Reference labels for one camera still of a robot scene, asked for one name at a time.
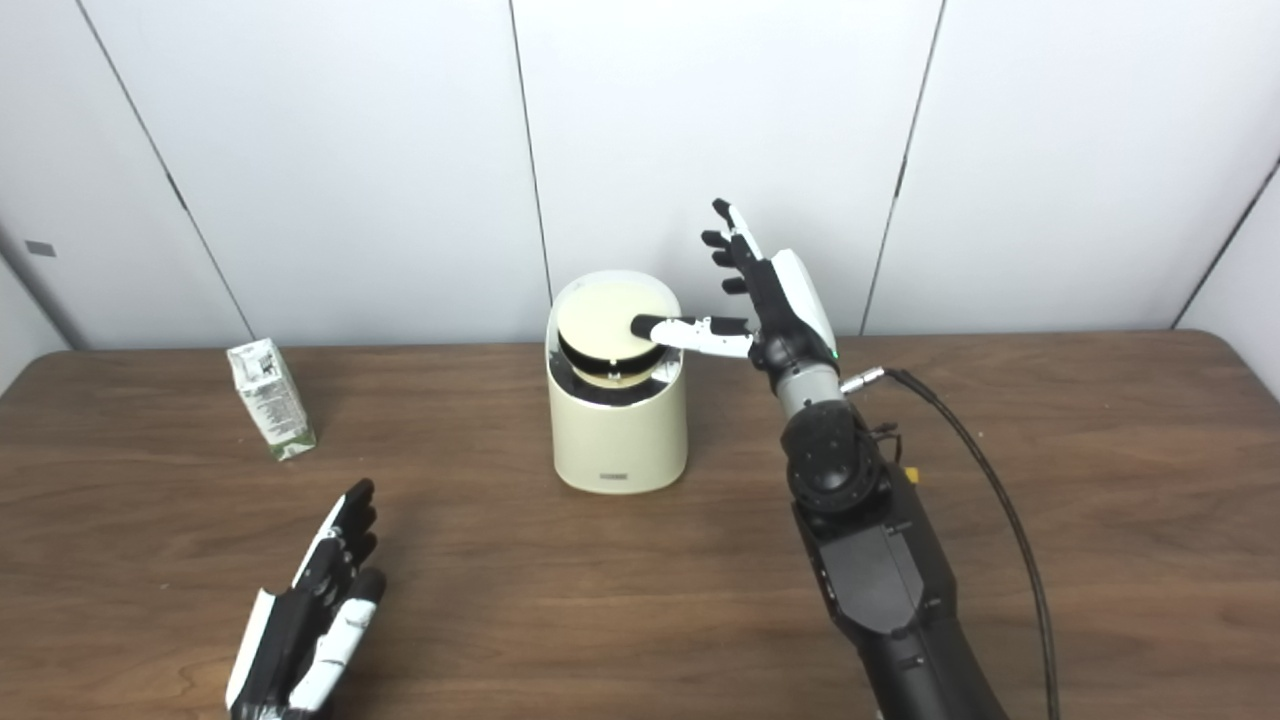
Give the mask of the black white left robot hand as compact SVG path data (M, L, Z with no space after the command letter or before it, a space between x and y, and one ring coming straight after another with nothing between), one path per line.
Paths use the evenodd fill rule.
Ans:
M378 546L375 483L332 506L279 594L260 589L225 689L232 719L332 719L334 696L387 591L367 565Z

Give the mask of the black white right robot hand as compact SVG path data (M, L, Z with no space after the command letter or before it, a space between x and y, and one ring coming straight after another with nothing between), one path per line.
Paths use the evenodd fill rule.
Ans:
M785 396L785 382L806 372L837 373L835 334L800 258L792 250L768 258L733 204L716 199L712 208L727 229L705 231L701 242L713 250L717 266L736 273L721 288L748 296L756 327L744 318L637 314L630 320L631 336L666 348L746 359L765 374L777 398Z

